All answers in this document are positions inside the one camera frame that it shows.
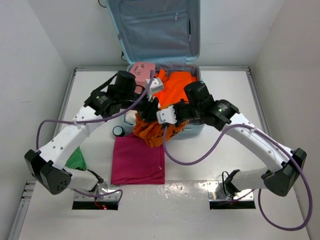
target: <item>tabletop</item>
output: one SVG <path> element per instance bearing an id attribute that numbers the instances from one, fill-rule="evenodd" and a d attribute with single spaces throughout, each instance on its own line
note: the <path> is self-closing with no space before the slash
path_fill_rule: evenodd
<path id="1" fill-rule="evenodd" d="M 66 98 L 63 119 L 71 120 L 91 91 L 115 73 L 77 71 Z M 261 128 L 245 71 L 206 69 L 201 70 L 201 77 L 215 99 L 230 101 Z M 121 118 L 108 121 L 80 145 L 88 168 L 105 180 L 111 177 L 115 142 L 112 129 L 120 123 Z M 176 159 L 191 162 L 207 152 L 219 134 L 215 128 L 205 126 L 198 136 L 170 140 L 167 148 Z M 123 198 L 118 211 L 72 210 L 72 190 L 53 196 L 37 183 L 19 239 L 309 239 L 306 229 L 287 232 L 274 228 L 258 209 L 209 209 L 204 182 L 221 180 L 222 171 L 263 166 L 249 150 L 225 136 L 199 164 L 181 166 L 166 157 L 164 185 L 121 186 Z M 257 205 L 257 192 L 254 196 Z M 263 190 L 262 205 L 267 216 L 278 225 L 295 227 L 303 221 L 293 189 L 286 197 Z"/>

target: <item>maroon cloth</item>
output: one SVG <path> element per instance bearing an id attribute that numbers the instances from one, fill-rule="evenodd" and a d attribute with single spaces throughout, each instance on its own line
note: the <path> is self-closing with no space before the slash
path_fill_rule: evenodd
<path id="1" fill-rule="evenodd" d="M 165 151 L 162 145 L 149 147 L 134 134 L 115 138 L 111 184 L 164 183 Z"/>

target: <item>folded orange clothing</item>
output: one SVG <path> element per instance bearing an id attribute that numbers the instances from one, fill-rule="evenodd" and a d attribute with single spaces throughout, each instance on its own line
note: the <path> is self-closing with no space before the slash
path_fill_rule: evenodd
<path id="1" fill-rule="evenodd" d="M 141 120 L 138 114 L 136 114 L 135 117 L 136 119 L 133 133 L 142 138 L 149 147 L 159 147 L 163 143 L 165 131 L 163 126 L 157 121 L 152 123 L 144 122 Z M 170 124 L 165 136 L 165 140 L 168 141 L 170 138 L 179 133 L 188 124 L 188 122 L 189 121 L 184 121 L 178 127 Z"/>
<path id="2" fill-rule="evenodd" d="M 175 71 L 167 77 L 165 70 L 161 69 L 155 76 L 160 78 L 164 85 L 164 90 L 154 94 L 161 106 L 175 104 L 181 99 L 188 101 L 184 88 L 197 80 L 197 77 L 188 71 Z"/>

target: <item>light blue suitcase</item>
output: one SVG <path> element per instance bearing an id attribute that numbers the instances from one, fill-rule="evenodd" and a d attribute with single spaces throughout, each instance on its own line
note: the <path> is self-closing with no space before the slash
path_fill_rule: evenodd
<path id="1" fill-rule="evenodd" d="M 107 0 L 108 10 L 129 71 L 135 62 L 155 63 L 167 73 L 188 71 L 201 80 L 192 60 L 200 53 L 200 0 Z M 134 125 L 125 122 L 126 132 Z M 204 127 L 192 121 L 178 135 L 191 137 Z"/>

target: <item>white wall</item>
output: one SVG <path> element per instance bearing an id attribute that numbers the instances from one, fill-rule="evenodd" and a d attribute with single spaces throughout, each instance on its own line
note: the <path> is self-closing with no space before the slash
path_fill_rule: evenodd
<path id="1" fill-rule="evenodd" d="M 303 172 L 314 201 L 313 215 L 307 229 L 312 239 L 319 239 L 319 0 L 284 2 L 253 72 L 272 136 L 285 145 L 301 147 L 307 152 Z M 308 201 L 301 180 L 295 189 L 306 216 Z"/>
<path id="2" fill-rule="evenodd" d="M 28 0 L 68 68 L 119 66 L 121 45 L 98 0 Z M 251 65 L 283 0 L 202 0 L 199 65 Z"/>
<path id="3" fill-rule="evenodd" d="M 0 239 L 9 236 L 27 179 L 24 154 L 43 119 L 57 119 L 67 71 L 26 1 L 0 1 Z M 45 127 L 48 141 L 54 125 Z"/>

